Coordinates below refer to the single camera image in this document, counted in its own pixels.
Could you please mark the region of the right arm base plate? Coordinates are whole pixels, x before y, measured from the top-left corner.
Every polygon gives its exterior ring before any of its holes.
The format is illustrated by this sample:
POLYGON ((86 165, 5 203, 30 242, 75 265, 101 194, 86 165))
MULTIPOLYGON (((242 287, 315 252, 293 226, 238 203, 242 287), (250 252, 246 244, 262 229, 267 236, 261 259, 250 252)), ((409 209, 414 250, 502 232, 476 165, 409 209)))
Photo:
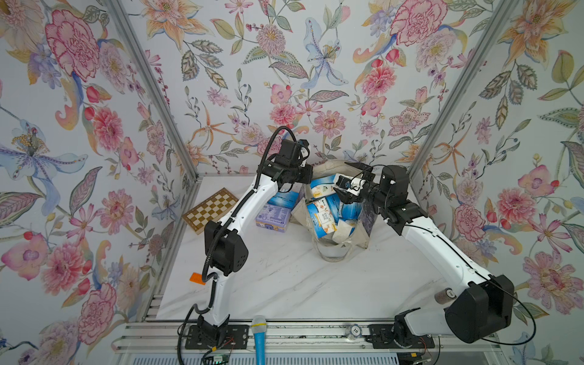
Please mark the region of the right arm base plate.
POLYGON ((436 348, 432 337, 428 335, 415 336, 400 324, 398 324, 397 329, 394 329, 394 325, 391 323, 369 325, 368 329, 369 334, 365 336, 365 339, 374 349, 423 351, 436 348))

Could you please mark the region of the blue tissue pack front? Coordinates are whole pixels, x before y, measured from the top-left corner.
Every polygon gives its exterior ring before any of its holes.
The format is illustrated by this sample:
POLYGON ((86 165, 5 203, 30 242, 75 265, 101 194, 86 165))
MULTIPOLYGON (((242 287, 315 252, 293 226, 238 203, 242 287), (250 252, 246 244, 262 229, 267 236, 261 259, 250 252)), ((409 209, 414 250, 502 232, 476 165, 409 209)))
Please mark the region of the blue tissue pack front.
POLYGON ((339 205, 339 217, 345 221, 355 221, 359 219, 363 209, 363 204, 360 202, 343 203, 339 205))

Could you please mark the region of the beige canvas tote bag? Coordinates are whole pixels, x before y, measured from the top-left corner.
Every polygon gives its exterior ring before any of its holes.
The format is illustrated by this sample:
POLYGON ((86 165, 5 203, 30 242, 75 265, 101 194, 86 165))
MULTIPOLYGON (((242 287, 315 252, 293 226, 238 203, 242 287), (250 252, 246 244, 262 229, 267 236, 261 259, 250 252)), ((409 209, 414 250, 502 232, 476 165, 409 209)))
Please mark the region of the beige canvas tote bag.
MULTIPOLYGON (((348 166, 344 161, 331 160, 313 167, 312 181, 333 174, 335 174, 336 177, 354 177, 358 172, 359 170, 357 168, 348 166)), ((321 259, 327 262, 342 262, 351 258, 352 252, 355 249, 368 248, 371 232, 377 217, 374 215, 372 206, 365 202, 361 202, 363 204, 363 209, 359 219, 356 220, 357 226, 354 229, 354 232, 344 243, 335 243, 332 240, 333 234, 320 239, 316 237, 313 230, 313 223, 307 211, 307 204, 320 199, 313 198, 310 191, 310 183, 304 184, 301 187, 299 201, 292 211, 292 217, 312 235, 313 246, 321 259)), ((336 193, 321 199, 325 199, 328 202, 337 224, 340 220, 339 205, 341 200, 339 199, 339 196, 336 193)))

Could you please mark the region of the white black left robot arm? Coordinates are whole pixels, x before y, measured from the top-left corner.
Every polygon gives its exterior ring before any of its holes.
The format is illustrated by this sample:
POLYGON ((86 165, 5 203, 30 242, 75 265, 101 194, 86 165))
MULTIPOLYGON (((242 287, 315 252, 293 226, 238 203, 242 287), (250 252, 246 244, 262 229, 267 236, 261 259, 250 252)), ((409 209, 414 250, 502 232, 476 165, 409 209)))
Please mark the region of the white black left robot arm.
POLYGON ((263 158, 254 181, 243 197, 219 221, 205 225, 205 261, 202 281, 211 282, 211 296, 204 310, 197 313, 202 323, 220 328, 230 317, 232 279, 249 256, 246 234, 264 206, 282 187, 307 184, 313 167, 307 164, 310 144, 307 140, 284 140, 278 153, 263 158))

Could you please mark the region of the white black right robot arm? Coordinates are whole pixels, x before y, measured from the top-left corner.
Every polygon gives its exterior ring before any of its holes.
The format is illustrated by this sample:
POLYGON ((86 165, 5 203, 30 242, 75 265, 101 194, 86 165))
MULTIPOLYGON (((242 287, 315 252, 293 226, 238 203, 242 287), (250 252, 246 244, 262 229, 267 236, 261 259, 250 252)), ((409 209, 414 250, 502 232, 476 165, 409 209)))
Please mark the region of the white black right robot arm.
POLYGON ((337 176, 334 190, 341 202, 366 202, 398 235, 417 247, 447 282, 449 304, 414 308, 395 316, 391 339, 407 347, 422 336, 454 335, 472 344, 510 326, 513 283, 494 276, 452 243, 418 204, 408 199, 404 167, 387 165, 376 182, 372 167, 358 164, 355 177, 337 176))

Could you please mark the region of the purple tissue pack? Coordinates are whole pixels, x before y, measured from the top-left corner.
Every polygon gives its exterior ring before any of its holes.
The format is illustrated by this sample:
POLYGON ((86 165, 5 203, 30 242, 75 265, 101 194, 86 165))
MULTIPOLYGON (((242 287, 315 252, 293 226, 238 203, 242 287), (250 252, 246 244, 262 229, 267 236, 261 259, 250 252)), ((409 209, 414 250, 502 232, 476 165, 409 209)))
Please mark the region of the purple tissue pack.
POLYGON ((284 233, 291 217, 289 208, 266 204, 255 218, 257 227, 284 233))

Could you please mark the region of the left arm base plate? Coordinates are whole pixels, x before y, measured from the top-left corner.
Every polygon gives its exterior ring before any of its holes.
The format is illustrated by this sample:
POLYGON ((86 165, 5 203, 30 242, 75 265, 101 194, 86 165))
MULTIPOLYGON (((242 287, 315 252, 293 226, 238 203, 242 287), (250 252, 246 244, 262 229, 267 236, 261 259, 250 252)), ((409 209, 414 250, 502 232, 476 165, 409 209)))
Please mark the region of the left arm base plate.
POLYGON ((186 334, 186 350, 246 350, 249 341, 248 325, 226 325, 219 328, 191 325, 186 334))

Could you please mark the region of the blue white tissue pack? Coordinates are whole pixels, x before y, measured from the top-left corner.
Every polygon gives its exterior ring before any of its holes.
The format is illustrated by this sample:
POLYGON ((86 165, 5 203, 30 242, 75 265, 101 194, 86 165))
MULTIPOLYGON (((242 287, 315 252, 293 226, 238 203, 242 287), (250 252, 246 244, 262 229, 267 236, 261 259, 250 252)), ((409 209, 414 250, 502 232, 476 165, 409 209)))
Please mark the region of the blue white tissue pack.
POLYGON ((327 196, 336 194, 336 175, 329 175, 319 179, 315 179, 310 183, 310 191, 313 198, 321 199, 327 196))

